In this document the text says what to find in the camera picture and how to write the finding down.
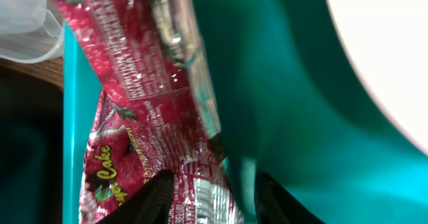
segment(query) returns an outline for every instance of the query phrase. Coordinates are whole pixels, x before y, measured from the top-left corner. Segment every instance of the red wrapper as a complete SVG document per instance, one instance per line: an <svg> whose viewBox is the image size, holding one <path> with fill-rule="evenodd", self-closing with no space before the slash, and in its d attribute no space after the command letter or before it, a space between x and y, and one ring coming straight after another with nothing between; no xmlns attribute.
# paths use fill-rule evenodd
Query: red wrapper
<svg viewBox="0 0 428 224"><path fill-rule="evenodd" d="M175 173L169 223L243 223L186 72L162 49L149 0L81 1L58 6L104 91L84 159L80 222L103 219L168 169Z"/></svg>

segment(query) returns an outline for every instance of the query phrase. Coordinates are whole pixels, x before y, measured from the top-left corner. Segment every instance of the snack packet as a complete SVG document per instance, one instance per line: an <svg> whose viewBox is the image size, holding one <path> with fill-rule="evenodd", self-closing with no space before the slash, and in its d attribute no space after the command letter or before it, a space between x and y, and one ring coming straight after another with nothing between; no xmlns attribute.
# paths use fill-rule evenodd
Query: snack packet
<svg viewBox="0 0 428 224"><path fill-rule="evenodd" d="M165 19L153 6L153 0L58 0L103 85L85 153L80 223L105 218L164 169L175 173L169 223L243 223L208 145L219 124L209 76L193 68L207 74L201 41L181 35L195 45L168 48L162 41L168 31L159 31ZM190 88L189 79L203 80L202 88ZM199 113L208 118L201 121Z"/></svg>

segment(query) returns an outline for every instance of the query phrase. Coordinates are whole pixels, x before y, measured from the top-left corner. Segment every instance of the white plate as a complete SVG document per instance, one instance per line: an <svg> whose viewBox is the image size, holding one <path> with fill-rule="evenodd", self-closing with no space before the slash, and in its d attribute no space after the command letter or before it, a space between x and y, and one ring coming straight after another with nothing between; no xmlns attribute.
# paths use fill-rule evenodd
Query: white plate
<svg viewBox="0 0 428 224"><path fill-rule="evenodd" d="M327 0L354 71L383 114L428 154L428 0Z"/></svg>

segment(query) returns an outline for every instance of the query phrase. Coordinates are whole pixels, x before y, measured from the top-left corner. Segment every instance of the wooden surface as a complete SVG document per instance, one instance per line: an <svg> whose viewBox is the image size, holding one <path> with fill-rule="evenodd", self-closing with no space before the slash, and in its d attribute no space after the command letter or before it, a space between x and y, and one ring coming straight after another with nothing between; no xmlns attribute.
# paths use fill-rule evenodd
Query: wooden surface
<svg viewBox="0 0 428 224"><path fill-rule="evenodd" d="M19 64L0 59L0 66L34 76L64 88L64 61L62 58L46 60L38 64Z"/></svg>

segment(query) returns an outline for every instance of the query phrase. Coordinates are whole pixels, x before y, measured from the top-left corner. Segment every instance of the transparent plastic container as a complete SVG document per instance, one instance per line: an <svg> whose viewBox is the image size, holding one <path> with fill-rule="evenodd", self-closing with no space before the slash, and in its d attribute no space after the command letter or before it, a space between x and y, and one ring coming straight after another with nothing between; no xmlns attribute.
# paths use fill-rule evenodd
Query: transparent plastic container
<svg viewBox="0 0 428 224"><path fill-rule="evenodd" d="M33 64L64 54L64 25L52 0L0 0L0 58Z"/></svg>

